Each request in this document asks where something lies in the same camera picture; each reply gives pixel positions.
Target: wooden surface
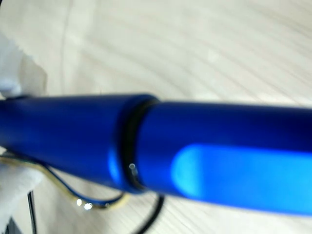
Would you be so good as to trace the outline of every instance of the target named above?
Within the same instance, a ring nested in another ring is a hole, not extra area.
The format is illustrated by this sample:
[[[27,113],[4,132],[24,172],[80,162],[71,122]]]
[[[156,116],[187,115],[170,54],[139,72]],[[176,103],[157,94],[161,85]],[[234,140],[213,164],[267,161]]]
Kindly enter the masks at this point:
[[[50,95],[312,106],[309,0],[3,0],[0,29],[46,70]],[[89,195],[113,193],[68,181]],[[127,234],[154,200],[86,212],[47,181],[35,195],[41,234]],[[30,233],[25,204],[16,218]],[[149,233],[308,234],[312,220],[170,198]]]

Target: white cloth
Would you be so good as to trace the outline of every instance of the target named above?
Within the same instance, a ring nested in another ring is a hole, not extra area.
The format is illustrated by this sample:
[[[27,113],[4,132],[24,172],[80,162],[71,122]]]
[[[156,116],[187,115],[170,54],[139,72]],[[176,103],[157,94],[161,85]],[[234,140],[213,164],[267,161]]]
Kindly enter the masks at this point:
[[[0,32],[0,93],[5,98],[45,92],[46,73]],[[36,170],[0,164],[0,233],[19,200],[41,181]]]

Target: blue cylinder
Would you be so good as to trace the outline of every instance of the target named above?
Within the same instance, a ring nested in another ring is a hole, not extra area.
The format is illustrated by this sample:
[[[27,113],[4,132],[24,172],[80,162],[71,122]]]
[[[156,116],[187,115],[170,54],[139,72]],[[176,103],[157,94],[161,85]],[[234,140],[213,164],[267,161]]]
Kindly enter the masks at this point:
[[[0,145],[99,184],[312,215],[312,110],[150,95],[0,101]]]
[[[0,145],[43,164],[113,188],[126,179],[120,132],[150,95],[37,97],[0,101]]]
[[[217,204],[312,215],[312,110],[165,102],[137,135],[150,190]]]

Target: black rubber ring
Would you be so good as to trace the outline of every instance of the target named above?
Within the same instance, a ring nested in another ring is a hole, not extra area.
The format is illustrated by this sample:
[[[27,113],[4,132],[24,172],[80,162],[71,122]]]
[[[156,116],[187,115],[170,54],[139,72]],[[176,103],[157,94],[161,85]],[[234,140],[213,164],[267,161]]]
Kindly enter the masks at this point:
[[[121,130],[120,156],[123,171],[130,184],[138,190],[145,190],[138,179],[138,171],[135,164],[137,131],[148,111],[159,103],[156,98],[142,102],[129,114],[128,120]]]

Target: black cable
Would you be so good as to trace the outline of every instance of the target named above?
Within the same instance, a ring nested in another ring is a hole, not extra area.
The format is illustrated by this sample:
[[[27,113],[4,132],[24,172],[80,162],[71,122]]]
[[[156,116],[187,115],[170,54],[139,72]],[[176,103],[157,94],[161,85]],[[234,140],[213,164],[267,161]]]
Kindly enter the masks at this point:
[[[33,229],[33,234],[37,234],[37,222],[36,222],[36,211],[34,202],[34,192],[31,191],[28,195],[28,205],[31,218],[31,227]]]
[[[159,195],[155,203],[154,211],[150,214],[150,217],[147,219],[144,225],[134,234],[144,234],[152,226],[152,224],[159,216],[159,213],[164,205],[164,201],[165,197],[163,195]]]

